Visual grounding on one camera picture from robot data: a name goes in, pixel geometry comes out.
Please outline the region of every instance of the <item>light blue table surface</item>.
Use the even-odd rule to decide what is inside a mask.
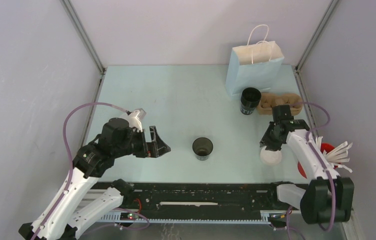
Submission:
[[[282,147],[282,162],[262,163],[259,142],[270,115],[240,112],[240,101],[231,100],[225,90],[227,65],[109,66],[98,102],[129,111],[143,108],[143,128],[155,125],[171,152],[159,158],[125,156],[115,160],[100,181],[166,183],[308,183],[297,170],[290,148]],[[290,65],[282,65],[272,93],[299,94]],[[88,129],[87,141],[101,133],[110,118],[121,112],[97,106]],[[307,121],[303,108],[296,119]],[[198,137],[214,145],[210,158],[196,159],[192,144]]]

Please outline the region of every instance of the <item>cable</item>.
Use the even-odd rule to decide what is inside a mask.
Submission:
[[[289,212],[293,210],[293,206],[289,206],[288,210],[286,211],[286,234],[288,234],[288,239],[291,240],[291,233],[290,230],[298,233],[303,240],[306,240],[306,237],[301,233],[297,228],[290,227],[290,214]]]
[[[137,215],[138,217],[144,219],[146,222],[147,222],[147,225],[143,226],[143,227],[137,227],[137,228],[130,228],[130,227],[127,227],[127,226],[122,226],[122,225],[119,225],[117,223],[109,223],[109,224],[104,224],[104,225],[101,225],[101,226],[98,226],[90,231],[86,231],[82,234],[82,236],[84,235],[88,235],[88,234],[91,234],[97,230],[100,230],[100,229],[103,229],[103,228],[108,228],[108,227],[119,227],[121,229],[126,229],[126,230],[131,230],[131,231],[138,231],[138,230],[143,230],[143,229],[146,229],[150,226],[150,221],[148,220],[148,218],[142,214],[139,214],[137,212],[134,212],[134,211],[130,211],[128,209],[124,209],[124,208],[115,208],[116,210],[119,210],[119,211],[123,211],[123,212],[127,212],[127,213],[130,213],[130,214],[134,214],[134,215]]]
[[[273,214],[271,215],[269,218],[272,218],[272,219],[283,219],[285,218],[287,215],[287,213],[282,213],[282,214]]]
[[[66,127],[67,127],[68,121],[69,121],[70,117],[76,111],[78,111],[79,109],[87,107],[87,106],[94,106],[94,105],[109,106],[109,107],[112,107],[114,109],[120,110],[120,111],[122,111],[124,113],[130,113],[130,111],[128,111],[126,109],[123,109],[123,108],[121,108],[119,106],[112,105],[110,103],[105,103],[105,102],[91,102],[91,103],[85,103],[85,104],[82,104],[82,105],[78,106],[77,108],[73,109],[67,115],[67,117],[66,117],[66,119],[64,120],[64,123],[63,123],[63,140],[64,140],[64,146],[66,147],[67,158],[68,158],[68,163],[69,163],[68,177],[67,177],[67,180],[65,181],[66,185],[64,186],[63,192],[61,192],[61,194],[58,197],[58,199],[54,202],[54,204],[52,205],[51,209],[47,212],[47,214],[45,215],[44,219],[41,221],[41,223],[39,224],[38,228],[36,229],[35,233],[30,238],[30,240],[35,240],[35,238],[37,237],[37,235],[41,231],[41,226],[43,226],[48,221],[48,219],[50,218],[51,214],[54,212],[54,210],[57,208],[57,206],[59,205],[59,203],[64,198],[64,196],[65,196],[64,192],[69,190],[69,186],[71,184],[71,180],[72,180],[72,176],[73,176],[73,159],[72,159],[72,152],[70,151],[70,147],[69,147],[69,143],[68,143],[68,138],[66,136]]]
[[[327,168],[327,165],[325,164],[324,160],[321,158],[321,154],[318,153],[318,151],[313,147],[312,142],[310,142],[310,135],[312,134],[312,131],[315,131],[315,130],[318,130],[318,129],[321,129],[321,128],[328,126],[328,124],[330,124],[330,122],[331,122],[331,116],[325,108],[323,108],[322,106],[320,106],[316,103],[312,103],[312,102],[300,101],[300,102],[290,104],[289,106],[293,107],[293,106],[296,106],[296,105],[299,105],[299,104],[305,104],[305,105],[311,105],[311,106],[317,107],[318,109],[322,110],[327,117],[327,121],[324,125],[319,126],[319,127],[315,127],[315,128],[311,128],[306,133],[306,141],[307,141],[307,144],[309,145],[309,147],[311,148],[311,150],[313,151],[314,155],[316,155],[317,159],[319,160],[320,165],[322,165],[322,168],[325,170],[326,175],[328,176],[328,181],[329,181],[329,185],[330,185],[330,188],[331,188],[331,217],[329,219],[328,228],[324,228],[322,226],[322,224],[319,224],[319,226],[323,231],[329,232],[329,231],[332,230],[332,228],[334,226],[334,221],[335,221],[335,211],[336,211],[335,185],[334,185],[334,181],[331,177],[330,171]]]
[[[143,209],[143,205],[141,204],[141,200],[139,198],[136,198],[134,201],[137,201],[139,203],[138,213],[140,213],[141,209]]]

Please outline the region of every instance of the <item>metal frame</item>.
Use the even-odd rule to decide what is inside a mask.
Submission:
[[[323,15],[322,19],[319,22],[319,25],[316,28],[316,31],[314,31],[313,36],[311,37],[309,43],[306,46],[306,49],[303,52],[303,55],[300,57],[300,60],[298,61],[297,66],[295,69],[299,72],[303,68],[306,60],[308,59],[313,47],[315,46],[318,39],[321,37],[321,34],[324,32],[325,27],[327,26],[327,23],[331,19],[331,16],[334,14],[338,4],[341,0],[332,0],[328,8],[325,11],[325,14]]]
[[[70,0],[60,0],[60,2],[63,4],[65,11],[67,12],[71,22],[73,23],[74,29],[79,34],[80,39],[82,40],[83,44],[88,50],[88,53],[91,56],[92,60],[95,62],[95,65],[97,66],[99,72],[101,74],[104,74],[106,69],[104,68],[103,63],[101,62],[100,57],[98,56],[93,46],[93,43],[88,37],[87,31],[85,31],[85,28],[82,25],[81,20],[79,19],[78,14],[76,13],[75,8],[73,7],[72,2]]]
[[[103,87],[103,82],[104,82],[104,78],[106,77],[106,70],[104,71],[104,73],[101,75],[100,79],[99,79],[99,83],[98,83],[98,86],[97,88],[95,89],[95,95],[94,95],[94,98],[92,99],[92,102],[95,103],[95,102],[98,102],[98,98],[100,96],[100,92],[101,92],[101,88]],[[89,114],[88,114],[88,118],[86,119],[86,122],[85,122],[85,128],[83,129],[83,135],[82,135],[82,138],[80,139],[80,142],[79,142],[79,146],[82,147],[83,145],[85,145],[85,143],[87,142],[87,138],[88,138],[88,129],[90,129],[91,127],[91,123],[92,123],[92,118],[93,118],[93,115],[94,115],[94,111],[96,109],[96,106],[93,105],[89,108]]]
[[[342,227],[344,228],[345,236],[347,240],[364,240],[365,234],[359,225],[358,217],[356,212],[351,211],[350,221],[343,222]]]
[[[305,89],[305,86],[303,84],[300,74],[297,72],[294,66],[292,66],[292,71],[294,72],[295,82],[297,83],[297,88],[298,88],[298,91],[300,92],[301,99],[303,99],[303,101],[305,102],[309,102],[309,96],[306,92],[306,89]],[[307,121],[309,122],[310,127],[316,128],[317,125],[315,121],[315,116],[312,113],[312,108],[309,105],[305,105],[304,110],[306,111]],[[313,135],[314,138],[316,136],[319,136],[317,131],[313,131],[311,134]]]

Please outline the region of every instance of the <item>bag handle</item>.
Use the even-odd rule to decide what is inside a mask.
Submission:
[[[269,46],[270,46],[270,57],[269,57],[269,60],[267,60],[268,62],[271,60],[271,58],[272,58],[272,45],[268,42],[268,41],[265,41],[265,40],[263,40],[263,41],[258,41],[256,44],[259,44],[259,43],[267,43],[267,44],[269,44]],[[251,50],[251,64],[254,64],[253,63],[253,50]]]
[[[268,37],[268,33],[269,33],[269,26],[266,25],[266,24],[260,24],[260,25],[255,26],[255,28],[253,28],[253,30],[251,30],[250,36],[248,37],[247,46],[250,44],[250,39],[252,38],[252,34],[253,34],[254,30],[256,30],[256,28],[263,27],[263,26],[266,26],[266,28],[267,28],[266,36],[264,36],[264,39],[263,39],[263,41],[266,41],[266,38]]]

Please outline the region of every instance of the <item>white ball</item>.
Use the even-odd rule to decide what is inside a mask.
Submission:
[[[266,147],[262,147],[260,150],[260,159],[266,165],[277,165],[282,160],[281,151],[270,151],[266,150]]]

